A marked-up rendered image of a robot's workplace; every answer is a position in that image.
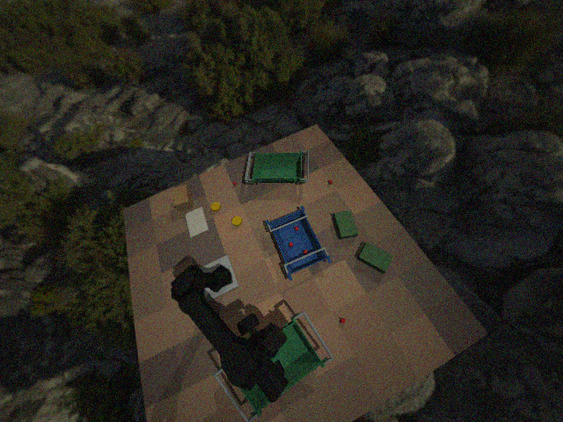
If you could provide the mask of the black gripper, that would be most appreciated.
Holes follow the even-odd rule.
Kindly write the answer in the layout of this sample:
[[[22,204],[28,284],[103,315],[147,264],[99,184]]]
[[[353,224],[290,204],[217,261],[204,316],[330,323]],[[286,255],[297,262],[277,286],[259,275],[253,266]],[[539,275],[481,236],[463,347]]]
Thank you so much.
[[[259,321],[258,321],[257,317],[255,316],[255,314],[251,313],[249,316],[247,316],[246,318],[244,318],[242,321],[240,321],[238,323],[237,328],[239,329],[241,336],[245,335],[247,332],[250,332],[251,337],[249,337],[247,339],[250,343],[253,342],[253,341],[258,341],[258,342],[261,343],[261,338],[263,337],[264,331],[263,330],[257,331],[257,329],[253,330],[257,325],[259,325]],[[263,344],[262,344],[262,346],[264,347],[264,351],[269,355],[268,349]],[[269,355],[269,357],[270,357],[270,355]],[[277,366],[277,368],[284,375],[285,370],[284,370],[281,362],[279,360],[277,360],[276,362],[274,362],[274,364]]]

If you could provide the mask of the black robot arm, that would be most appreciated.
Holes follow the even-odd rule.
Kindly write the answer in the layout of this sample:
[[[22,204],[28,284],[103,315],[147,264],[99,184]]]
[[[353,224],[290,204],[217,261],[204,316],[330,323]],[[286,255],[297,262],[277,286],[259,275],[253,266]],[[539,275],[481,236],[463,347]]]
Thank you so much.
[[[264,329],[261,343],[249,342],[236,336],[204,299],[204,289],[218,292],[232,283],[230,270],[222,265],[212,273],[204,273],[198,266],[187,269],[172,281],[172,299],[189,315],[201,333],[220,354],[221,368],[228,381],[239,388],[250,389],[257,383],[271,403],[274,403],[289,384],[289,380],[270,360],[287,341],[287,335],[275,323]]]

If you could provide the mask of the blue plastic tray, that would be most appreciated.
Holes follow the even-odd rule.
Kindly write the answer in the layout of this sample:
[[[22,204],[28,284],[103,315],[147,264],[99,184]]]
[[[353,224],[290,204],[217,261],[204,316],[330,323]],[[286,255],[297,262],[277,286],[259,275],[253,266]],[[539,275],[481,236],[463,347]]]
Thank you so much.
[[[272,222],[266,220],[266,223],[267,225],[269,224],[271,229],[275,229],[288,222],[292,222],[298,218],[306,216],[303,212],[304,210],[305,208],[301,206],[301,210],[298,210],[295,213],[286,215]],[[298,231],[296,231],[295,227],[298,227]],[[277,229],[273,231],[273,233],[275,240],[280,248],[285,264],[297,258],[305,256],[305,254],[303,253],[305,250],[307,250],[309,254],[322,248],[307,217],[300,221],[291,223],[290,225],[287,225],[283,228]],[[292,247],[289,246],[291,242],[294,245]],[[293,264],[288,265],[287,269],[289,270],[289,273],[287,273],[287,275],[289,281],[292,280],[290,276],[291,274],[299,272],[309,266],[313,266],[325,259],[328,260],[329,264],[332,263],[330,256],[326,256],[325,251],[322,250],[313,255],[310,255],[307,258],[303,258]]]

